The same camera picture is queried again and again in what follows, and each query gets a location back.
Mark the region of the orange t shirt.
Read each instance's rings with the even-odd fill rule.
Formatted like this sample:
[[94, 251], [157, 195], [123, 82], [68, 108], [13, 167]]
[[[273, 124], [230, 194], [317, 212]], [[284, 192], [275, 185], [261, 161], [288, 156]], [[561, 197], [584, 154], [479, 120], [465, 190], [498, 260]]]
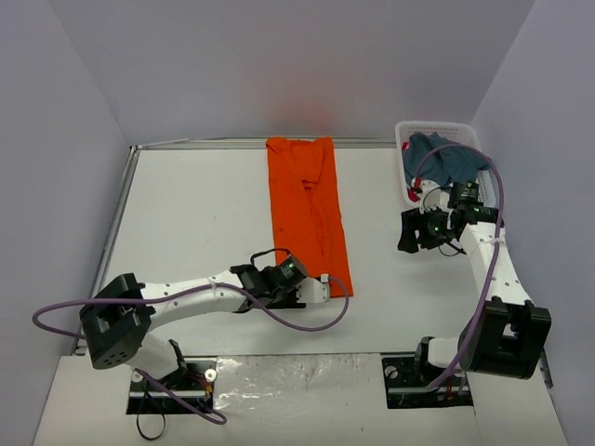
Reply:
[[331, 138], [266, 142], [273, 242], [290, 250], [312, 277], [327, 274], [330, 295], [353, 295]]

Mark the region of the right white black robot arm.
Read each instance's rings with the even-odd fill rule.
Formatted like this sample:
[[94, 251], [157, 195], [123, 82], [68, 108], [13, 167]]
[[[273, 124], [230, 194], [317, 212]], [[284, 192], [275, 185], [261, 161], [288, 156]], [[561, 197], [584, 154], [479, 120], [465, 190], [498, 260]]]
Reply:
[[521, 284], [509, 255], [501, 210], [481, 201], [474, 181], [441, 187], [415, 179], [413, 191], [419, 200], [401, 214], [398, 249], [415, 254], [458, 243], [480, 293], [450, 363], [445, 365], [435, 351], [425, 351], [412, 361], [415, 378], [432, 384], [455, 371], [530, 378], [545, 346], [551, 316]]

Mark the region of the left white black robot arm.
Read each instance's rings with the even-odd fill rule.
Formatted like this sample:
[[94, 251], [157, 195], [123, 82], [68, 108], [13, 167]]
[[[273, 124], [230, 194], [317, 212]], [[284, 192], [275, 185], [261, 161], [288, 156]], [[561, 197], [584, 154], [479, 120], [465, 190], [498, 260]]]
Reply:
[[177, 341], [160, 339], [153, 330], [215, 312], [303, 308], [314, 298], [313, 283], [293, 255], [263, 269], [248, 263], [186, 282], [139, 282], [126, 273], [101, 289], [79, 316], [94, 369], [126, 365], [176, 388], [186, 380], [187, 363]]

